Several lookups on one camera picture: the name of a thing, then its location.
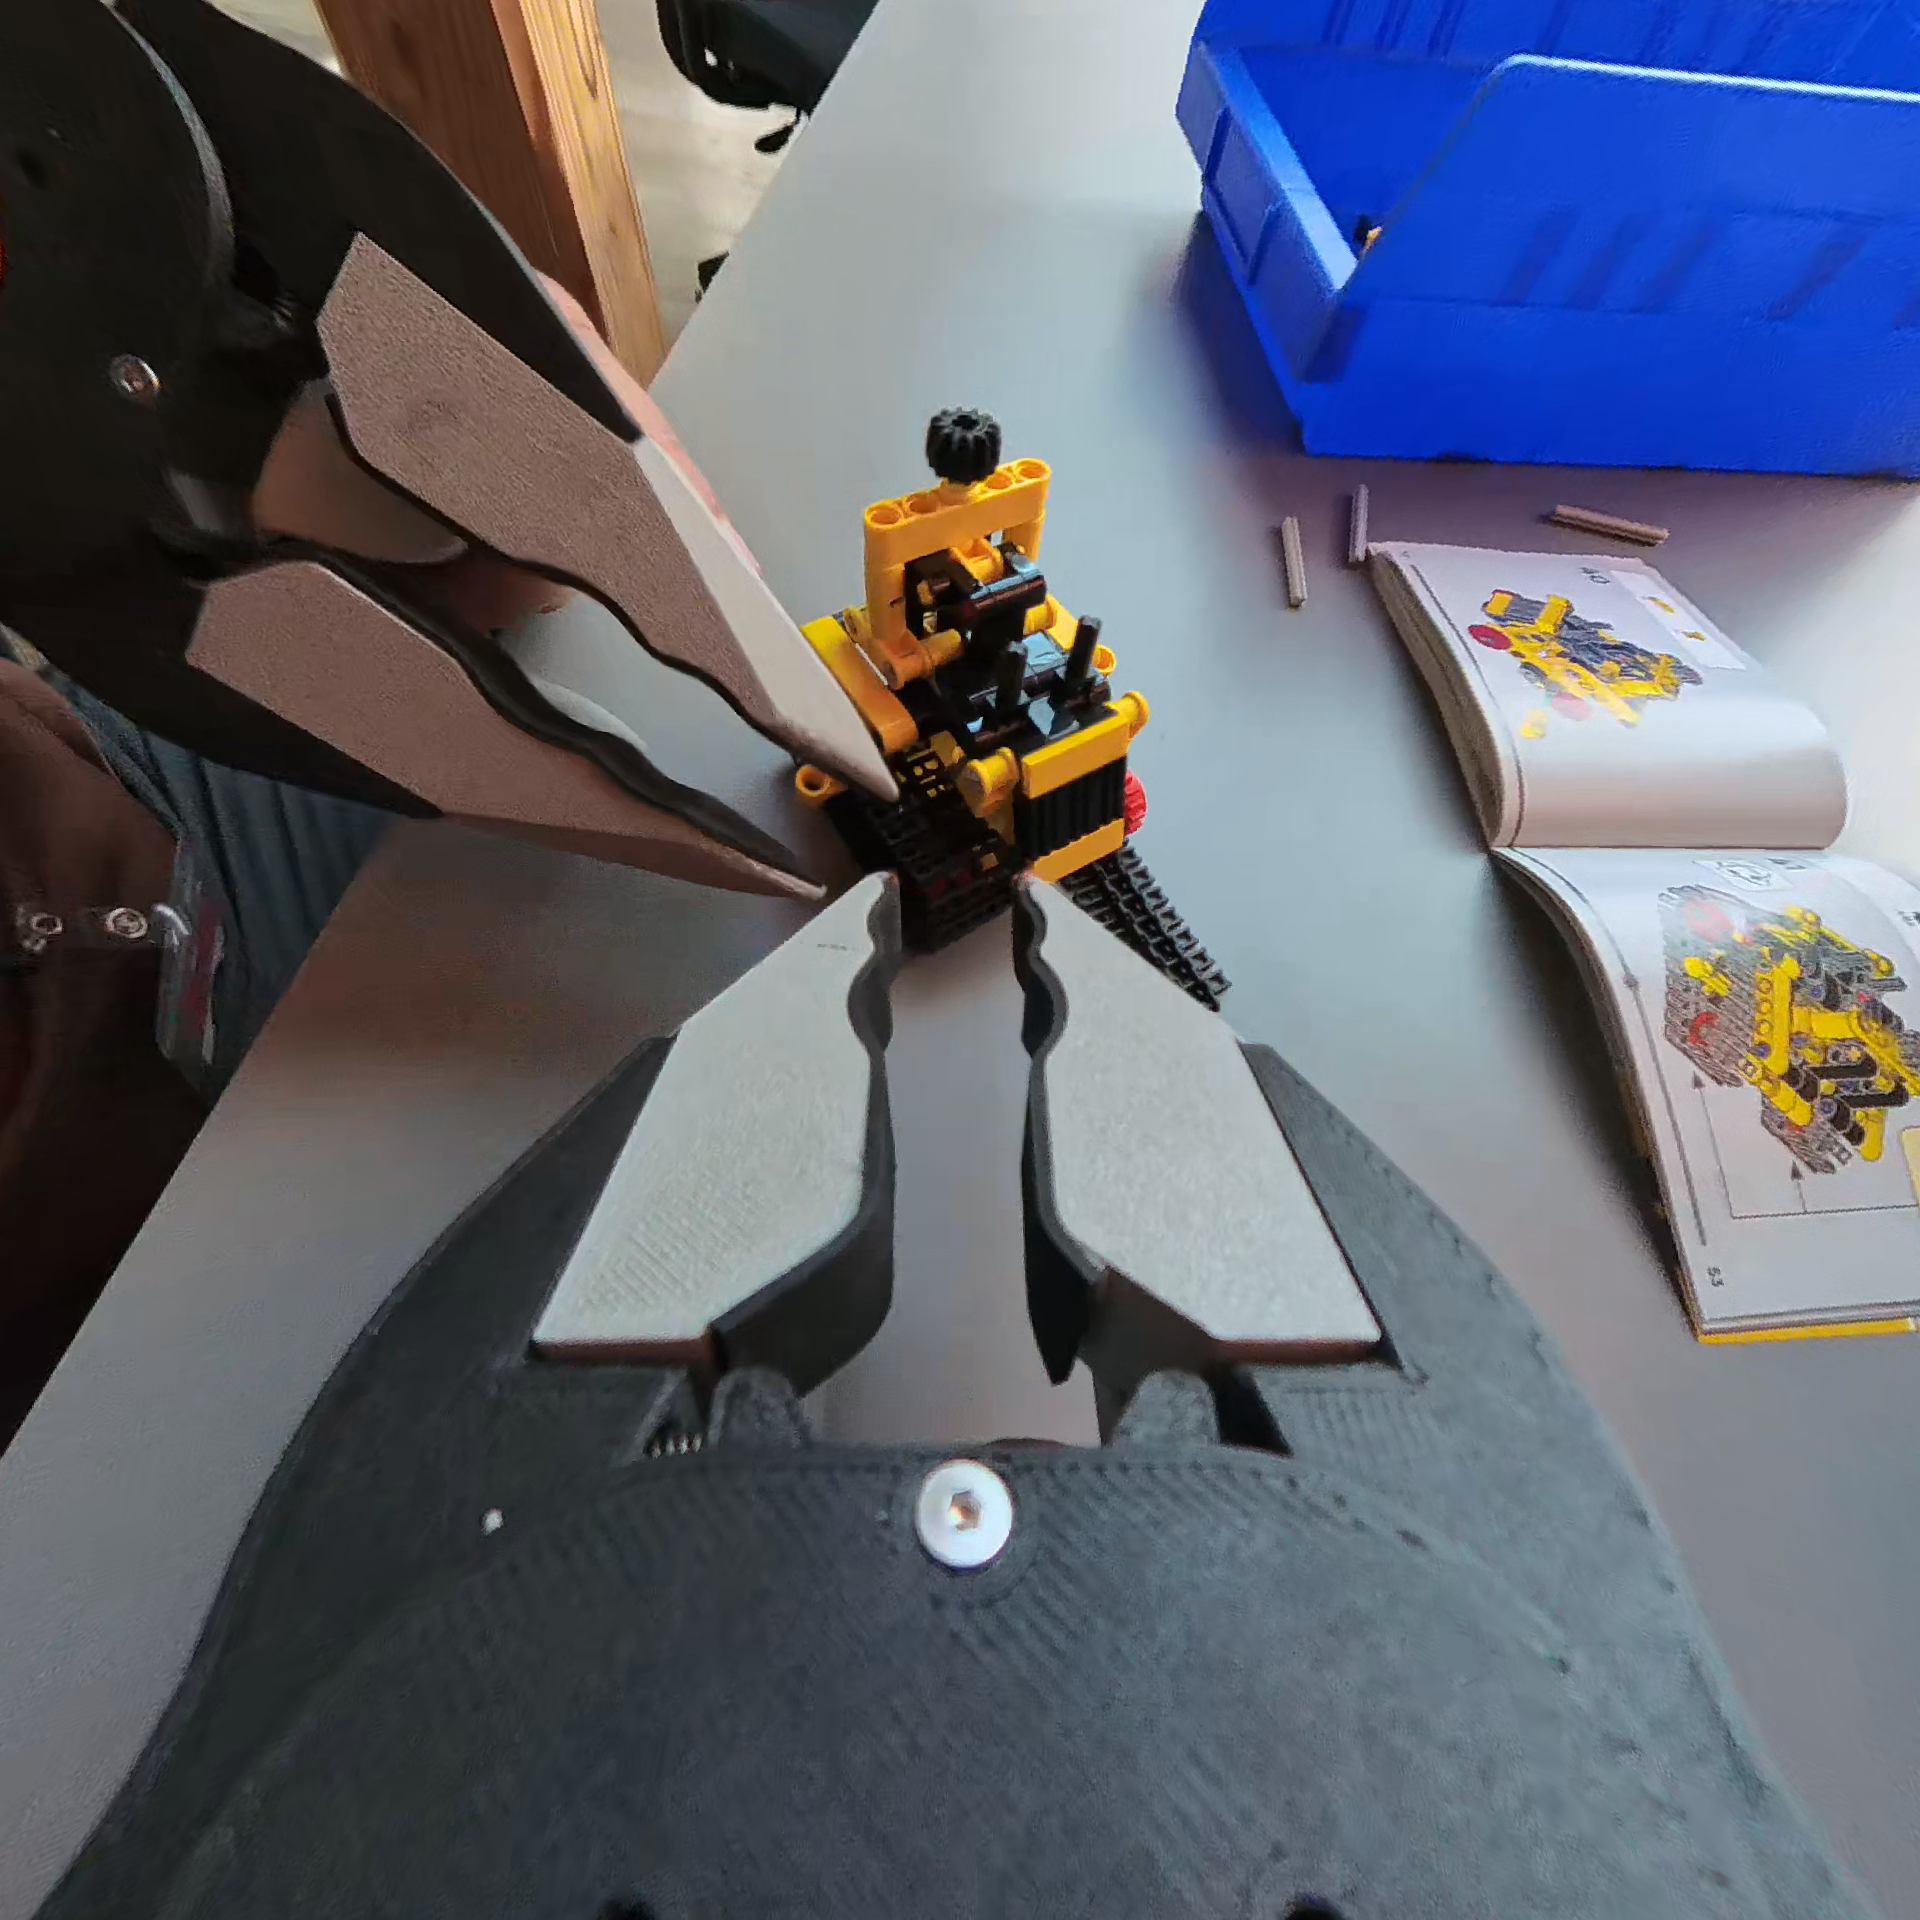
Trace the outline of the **blue plastic storage bin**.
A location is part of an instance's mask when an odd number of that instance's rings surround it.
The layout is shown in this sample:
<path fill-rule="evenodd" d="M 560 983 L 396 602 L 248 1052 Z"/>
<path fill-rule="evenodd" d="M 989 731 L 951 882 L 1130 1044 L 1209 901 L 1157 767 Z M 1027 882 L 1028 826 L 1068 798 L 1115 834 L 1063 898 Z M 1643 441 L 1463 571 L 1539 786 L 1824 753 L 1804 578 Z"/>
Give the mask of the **blue plastic storage bin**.
<path fill-rule="evenodd" d="M 1916 5 L 1204 5 L 1177 119 L 1309 452 L 1916 478 Z"/>

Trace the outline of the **black office chair base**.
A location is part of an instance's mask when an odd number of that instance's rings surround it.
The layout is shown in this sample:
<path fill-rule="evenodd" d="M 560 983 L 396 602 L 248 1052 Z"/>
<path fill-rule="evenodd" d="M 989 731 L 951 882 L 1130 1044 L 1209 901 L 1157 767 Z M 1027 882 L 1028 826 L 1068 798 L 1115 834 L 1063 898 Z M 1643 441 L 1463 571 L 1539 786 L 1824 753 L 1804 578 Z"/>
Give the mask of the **black office chair base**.
<path fill-rule="evenodd" d="M 775 155 L 819 100 L 875 12 L 875 2 L 656 2 L 676 71 L 721 106 L 791 109 L 755 142 Z"/>

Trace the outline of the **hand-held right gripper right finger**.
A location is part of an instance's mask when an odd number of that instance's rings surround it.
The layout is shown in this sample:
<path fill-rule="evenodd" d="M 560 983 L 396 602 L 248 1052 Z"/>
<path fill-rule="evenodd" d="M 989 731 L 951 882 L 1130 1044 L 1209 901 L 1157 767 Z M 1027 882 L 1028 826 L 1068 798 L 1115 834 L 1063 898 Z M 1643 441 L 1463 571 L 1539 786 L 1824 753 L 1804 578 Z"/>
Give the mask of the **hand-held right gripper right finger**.
<path fill-rule="evenodd" d="M 1219 1014 L 1047 879 L 1015 894 L 1024 1285 L 1055 1383 L 1344 1363 L 1384 1332 Z"/>

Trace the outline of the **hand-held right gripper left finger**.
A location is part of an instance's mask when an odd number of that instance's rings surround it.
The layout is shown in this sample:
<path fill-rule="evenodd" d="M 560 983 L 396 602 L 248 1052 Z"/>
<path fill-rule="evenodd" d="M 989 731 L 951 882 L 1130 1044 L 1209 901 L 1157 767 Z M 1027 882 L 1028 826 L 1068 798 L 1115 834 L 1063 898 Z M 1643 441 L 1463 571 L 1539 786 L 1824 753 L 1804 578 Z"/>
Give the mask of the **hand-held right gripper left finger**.
<path fill-rule="evenodd" d="M 899 886 L 873 876 L 683 1021 L 532 1330 L 544 1359 L 799 1393 L 893 1297 Z"/>

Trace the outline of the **lego instruction booklet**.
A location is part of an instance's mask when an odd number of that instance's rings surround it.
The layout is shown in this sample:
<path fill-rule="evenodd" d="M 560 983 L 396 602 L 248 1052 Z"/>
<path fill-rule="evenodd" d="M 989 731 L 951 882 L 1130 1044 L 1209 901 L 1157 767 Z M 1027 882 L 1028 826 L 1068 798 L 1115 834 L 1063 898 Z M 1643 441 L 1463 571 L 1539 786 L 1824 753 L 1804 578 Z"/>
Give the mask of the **lego instruction booklet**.
<path fill-rule="evenodd" d="M 1639 563 L 1377 542 L 1491 858 L 1569 935 L 1699 1337 L 1916 1329 L 1916 886 L 1829 731 Z"/>

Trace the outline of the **yellow black lego bulldozer model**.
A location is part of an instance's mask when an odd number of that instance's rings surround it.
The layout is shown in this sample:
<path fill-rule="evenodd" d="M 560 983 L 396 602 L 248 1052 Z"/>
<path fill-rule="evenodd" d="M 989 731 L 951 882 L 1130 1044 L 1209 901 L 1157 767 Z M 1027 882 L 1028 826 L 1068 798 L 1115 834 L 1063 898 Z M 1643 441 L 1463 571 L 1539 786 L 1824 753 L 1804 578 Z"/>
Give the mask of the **yellow black lego bulldozer model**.
<path fill-rule="evenodd" d="M 896 798 L 813 764 L 796 773 L 799 798 L 864 874 L 896 879 L 911 953 L 997 922 L 1017 879 L 1037 877 L 1219 1010 L 1227 975 L 1131 846 L 1147 701 L 1115 691 L 1100 620 L 1071 612 L 1040 567 L 1050 469 L 1007 461 L 977 407 L 928 420 L 925 460 L 925 490 L 861 515 L 864 602 L 803 629 Z"/>

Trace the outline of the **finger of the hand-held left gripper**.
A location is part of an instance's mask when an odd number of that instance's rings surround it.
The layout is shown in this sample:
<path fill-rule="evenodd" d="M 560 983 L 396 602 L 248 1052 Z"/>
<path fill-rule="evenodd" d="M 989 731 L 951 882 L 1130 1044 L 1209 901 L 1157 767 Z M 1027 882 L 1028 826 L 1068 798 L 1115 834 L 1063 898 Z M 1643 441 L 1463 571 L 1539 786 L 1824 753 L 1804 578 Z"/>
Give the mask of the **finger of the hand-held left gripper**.
<path fill-rule="evenodd" d="M 877 801 L 896 778 L 852 699 L 785 612 L 752 555 L 602 345 L 560 324 L 600 422 L 370 235 L 308 309 L 253 265 L 256 319 L 328 395 L 328 437 L 360 513 L 407 499 L 439 530 L 540 588 L 604 605 L 655 658 L 716 691 L 749 727 Z"/>
<path fill-rule="evenodd" d="M 212 582 L 186 655 L 459 826 L 716 890 L 826 894 L 769 833 L 655 767 L 613 711 L 531 676 L 492 639 L 474 676 L 319 559 Z"/>

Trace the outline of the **person's left hand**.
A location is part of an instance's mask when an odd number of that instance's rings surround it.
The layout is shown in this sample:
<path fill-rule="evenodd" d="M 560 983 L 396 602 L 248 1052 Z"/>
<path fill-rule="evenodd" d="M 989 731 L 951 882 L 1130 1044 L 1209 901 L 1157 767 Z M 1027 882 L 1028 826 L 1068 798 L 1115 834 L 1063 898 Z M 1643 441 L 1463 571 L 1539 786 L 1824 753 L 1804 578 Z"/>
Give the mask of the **person's left hand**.
<path fill-rule="evenodd" d="M 625 414 L 640 427 L 643 437 L 658 445 L 664 457 L 673 461 L 693 494 L 707 506 L 713 522 L 722 529 L 737 553 L 743 563 L 762 573 L 762 565 L 733 529 L 732 519 L 724 515 L 721 499 L 713 494 L 712 485 L 703 475 L 700 467 L 690 460 L 687 445 L 676 437 L 673 422 L 655 402 L 651 393 L 637 383 L 631 371 L 627 371 L 609 340 L 602 335 L 583 303 L 565 287 L 557 279 L 535 270 L 535 276 L 541 281 L 541 287 L 549 301 L 562 313 L 572 331 L 583 343 L 583 349 L 591 354 L 594 366 L 600 369 L 604 381 L 618 397 Z"/>

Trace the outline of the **wooden post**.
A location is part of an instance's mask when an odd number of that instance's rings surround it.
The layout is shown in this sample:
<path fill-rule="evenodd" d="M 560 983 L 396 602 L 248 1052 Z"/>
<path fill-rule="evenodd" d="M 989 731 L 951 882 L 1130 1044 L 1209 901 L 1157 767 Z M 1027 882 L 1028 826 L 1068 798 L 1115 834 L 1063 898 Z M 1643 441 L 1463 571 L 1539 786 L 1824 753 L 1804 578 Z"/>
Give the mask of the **wooden post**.
<path fill-rule="evenodd" d="M 665 331 L 594 2 L 319 2 L 393 113 L 650 383 Z"/>

